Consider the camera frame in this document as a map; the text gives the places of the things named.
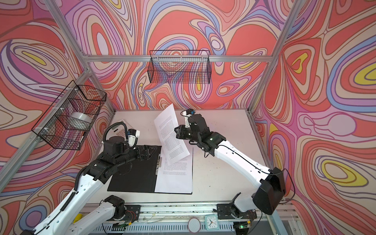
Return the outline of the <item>red folder black inside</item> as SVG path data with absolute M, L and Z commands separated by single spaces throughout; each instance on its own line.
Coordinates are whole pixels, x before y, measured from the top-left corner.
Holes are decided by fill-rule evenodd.
M 135 160 L 123 165 L 119 172 L 112 176 L 108 191 L 123 193 L 154 193 L 156 164 L 161 147 L 157 146 L 149 160 Z

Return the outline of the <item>printed paper sheet stack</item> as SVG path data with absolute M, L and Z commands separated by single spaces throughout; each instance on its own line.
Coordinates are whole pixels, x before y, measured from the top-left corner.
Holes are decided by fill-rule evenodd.
M 193 193 L 193 155 L 190 154 L 173 163 L 167 162 L 163 150 L 160 154 L 160 167 L 158 168 L 155 193 L 192 194 Z

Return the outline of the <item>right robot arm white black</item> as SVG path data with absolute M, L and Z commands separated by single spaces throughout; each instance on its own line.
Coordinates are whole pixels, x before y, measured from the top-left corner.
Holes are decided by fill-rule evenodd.
M 283 171 L 277 167 L 270 169 L 247 157 L 223 135 L 211 131 L 202 115 L 193 109 L 181 112 L 181 116 L 185 124 L 174 129 L 177 139 L 188 140 L 190 145 L 224 161 L 251 183 L 249 191 L 235 195 L 230 203 L 230 214 L 238 218 L 240 213 L 259 209 L 272 215 L 286 194 Z

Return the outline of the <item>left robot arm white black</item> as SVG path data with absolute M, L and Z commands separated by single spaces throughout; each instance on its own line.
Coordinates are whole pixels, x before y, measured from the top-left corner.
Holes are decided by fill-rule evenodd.
M 118 169 L 134 160 L 149 160 L 159 146 L 130 146 L 123 137 L 111 137 L 103 143 L 103 151 L 88 166 L 82 168 L 69 195 L 32 230 L 23 235 L 87 235 L 109 219 L 122 220 L 126 214 L 124 200 L 109 196 L 82 220 L 73 220 L 86 203 L 101 189 Z

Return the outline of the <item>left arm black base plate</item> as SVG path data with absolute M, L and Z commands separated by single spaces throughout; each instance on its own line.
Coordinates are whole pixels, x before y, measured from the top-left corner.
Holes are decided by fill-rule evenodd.
M 114 216 L 112 220 L 122 220 L 128 222 L 134 222 L 139 219 L 141 205 L 120 205 L 116 206 Z

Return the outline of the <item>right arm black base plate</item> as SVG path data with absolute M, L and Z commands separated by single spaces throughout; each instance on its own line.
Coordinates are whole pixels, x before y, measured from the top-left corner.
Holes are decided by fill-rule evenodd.
M 233 204 L 217 204 L 216 209 L 213 209 L 217 213 L 218 219 L 248 219 L 253 221 L 257 219 L 257 213 L 255 210 L 248 210 L 241 212 Z

